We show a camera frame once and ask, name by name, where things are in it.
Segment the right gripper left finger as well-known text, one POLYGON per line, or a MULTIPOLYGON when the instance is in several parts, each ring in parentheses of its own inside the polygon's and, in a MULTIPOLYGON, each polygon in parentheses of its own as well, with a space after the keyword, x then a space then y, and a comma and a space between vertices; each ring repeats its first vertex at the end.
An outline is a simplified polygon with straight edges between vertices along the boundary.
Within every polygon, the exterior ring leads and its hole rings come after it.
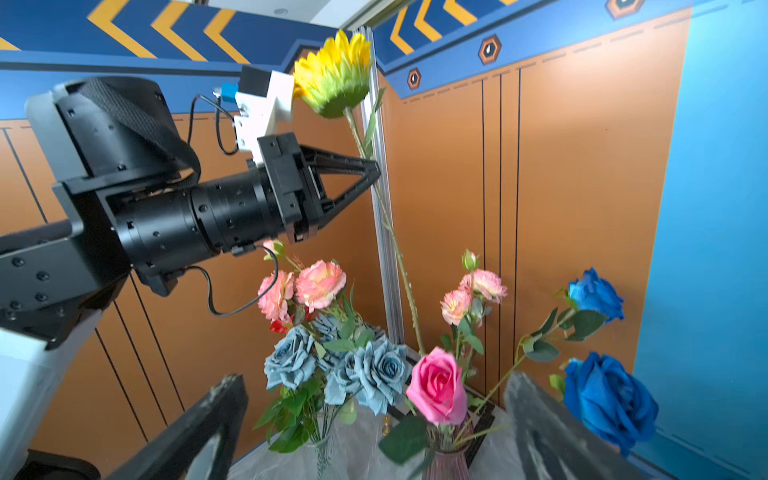
POLYGON ((247 405, 243 377, 226 376, 110 477, 225 479, 247 405))

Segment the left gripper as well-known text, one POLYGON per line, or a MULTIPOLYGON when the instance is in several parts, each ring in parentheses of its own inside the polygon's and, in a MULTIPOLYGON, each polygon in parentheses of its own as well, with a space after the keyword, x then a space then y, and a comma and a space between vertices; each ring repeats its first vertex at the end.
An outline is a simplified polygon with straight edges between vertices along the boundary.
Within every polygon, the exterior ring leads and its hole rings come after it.
POLYGON ((282 234, 297 242, 322 230, 381 176, 375 160, 260 139, 266 154, 246 171, 127 203, 115 229, 133 268, 165 275, 282 234), (324 176, 355 177, 329 197, 324 176))

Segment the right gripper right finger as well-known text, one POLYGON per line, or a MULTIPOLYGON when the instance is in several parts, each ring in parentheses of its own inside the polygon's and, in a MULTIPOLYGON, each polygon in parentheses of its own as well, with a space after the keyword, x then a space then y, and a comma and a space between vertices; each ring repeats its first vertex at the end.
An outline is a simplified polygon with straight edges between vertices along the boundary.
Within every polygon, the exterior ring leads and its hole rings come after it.
POLYGON ((644 477, 527 374, 513 372, 503 398, 527 479, 644 477))

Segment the background small orange sunflower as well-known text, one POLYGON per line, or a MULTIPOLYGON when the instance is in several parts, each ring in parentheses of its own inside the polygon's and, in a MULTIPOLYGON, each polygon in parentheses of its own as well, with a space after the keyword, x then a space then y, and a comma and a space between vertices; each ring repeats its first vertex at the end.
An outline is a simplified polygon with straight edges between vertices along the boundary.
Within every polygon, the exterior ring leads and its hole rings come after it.
POLYGON ((386 192, 386 160, 383 155, 375 153, 375 132, 385 90, 376 87, 372 80, 374 73, 373 43, 363 33, 349 36, 339 30, 335 36, 327 38, 318 51, 311 52, 307 57, 295 62, 294 97, 304 101, 325 119, 344 117, 360 156, 378 163, 382 177, 374 184, 374 194, 381 211, 381 224, 388 232, 400 283, 406 293, 417 351, 420 356, 424 356, 419 313, 397 241, 391 201, 386 192))

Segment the clear glass vase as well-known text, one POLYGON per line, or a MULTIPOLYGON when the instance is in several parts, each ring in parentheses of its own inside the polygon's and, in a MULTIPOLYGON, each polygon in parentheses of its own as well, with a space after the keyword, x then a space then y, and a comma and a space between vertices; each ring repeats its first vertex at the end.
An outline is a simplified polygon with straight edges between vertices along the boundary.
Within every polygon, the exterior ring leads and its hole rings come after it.
POLYGON ((332 434, 318 441, 307 444, 310 461, 310 477, 317 480, 337 480, 341 478, 336 458, 336 441, 332 434))

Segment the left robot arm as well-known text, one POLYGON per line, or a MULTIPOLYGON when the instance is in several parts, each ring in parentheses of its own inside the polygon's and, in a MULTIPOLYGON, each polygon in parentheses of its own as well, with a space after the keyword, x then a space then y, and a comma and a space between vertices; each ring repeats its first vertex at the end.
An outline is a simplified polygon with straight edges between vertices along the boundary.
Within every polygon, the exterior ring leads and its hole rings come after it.
POLYGON ((27 118, 66 219, 1 239, 1 475, 96 479, 31 442, 127 278, 167 296, 222 253, 315 235, 380 177, 372 160, 258 133, 247 169, 209 182, 158 84, 97 76, 31 97, 27 118))

